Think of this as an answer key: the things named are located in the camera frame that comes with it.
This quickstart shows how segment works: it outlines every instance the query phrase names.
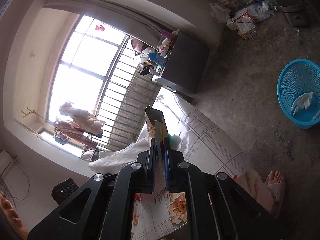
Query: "white tissue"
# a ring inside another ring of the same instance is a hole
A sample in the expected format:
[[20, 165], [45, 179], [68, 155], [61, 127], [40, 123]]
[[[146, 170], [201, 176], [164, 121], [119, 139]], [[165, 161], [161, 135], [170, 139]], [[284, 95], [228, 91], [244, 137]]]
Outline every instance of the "white tissue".
[[314, 92], [304, 93], [293, 102], [291, 107], [291, 111], [294, 110], [293, 115], [295, 115], [299, 109], [307, 110], [309, 108], [309, 106], [311, 105], [313, 93]]

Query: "bottle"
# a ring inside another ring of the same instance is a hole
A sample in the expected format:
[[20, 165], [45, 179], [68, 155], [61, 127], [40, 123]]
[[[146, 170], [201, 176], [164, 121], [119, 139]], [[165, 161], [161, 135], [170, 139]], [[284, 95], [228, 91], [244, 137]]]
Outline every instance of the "bottle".
[[168, 62], [168, 59], [166, 59], [165, 57], [162, 57], [154, 52], [149, 53], [149, 60], [157, 63], [158, 65], [160, 65], [162, 67], [164, 67]]

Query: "electrical cable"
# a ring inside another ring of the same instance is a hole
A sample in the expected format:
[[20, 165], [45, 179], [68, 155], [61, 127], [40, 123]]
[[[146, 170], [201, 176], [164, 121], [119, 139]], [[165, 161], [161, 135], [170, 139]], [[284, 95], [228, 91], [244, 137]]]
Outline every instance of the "electrical cable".
[[15, 163], [15, 165], [17, 165], [18, 167], [19, 167], [19, 169], [22, 171], [22, 173], [28, 178], [28, 193], [27, 193], [27, 195], [23, 198], [23, 199], [18, 199], [18, 198], [16, 198], [16, 197], [13, 197], [14, 199], [16, 199], [16, 200], [19, 200], [19, 201], [24, 201], [27, 197], [28, 197], [28, 195], [29, 195], [29, 191], [30, 191], [30, 181], [29, 181], [29, 177], [24, 173], [24, 171], [20, 168], [20, 166], [17, 164], [17, 163]]

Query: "screw head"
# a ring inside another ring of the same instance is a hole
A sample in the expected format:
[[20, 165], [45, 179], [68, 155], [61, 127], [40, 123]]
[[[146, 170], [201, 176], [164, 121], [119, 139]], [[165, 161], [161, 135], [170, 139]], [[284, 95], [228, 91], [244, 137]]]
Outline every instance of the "screw head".
[[190, 164], [186, 162], [182, 162], [182, 163], [179, 163], [179, 166], [180, 168], [187, 169], [189, 168]]
[[228, 175], [225, 174], [224, 172], [219, 172], [217, 174], [217, 177], [218, 177], [218, 179], [225, 180], [228, 177]]
[[103, 174], [97, 173], [96, 175], [93, 176], [93, 179], [94, 179], [95, 181], [100, 181], [100, 180], [103, 179], [103, 177], [104, 177]]
[[131, 164], [131, 168], [133, 168], [134, 170], [138, 170], [141, 168], [141, 164], [140, 163], [132, 163]]

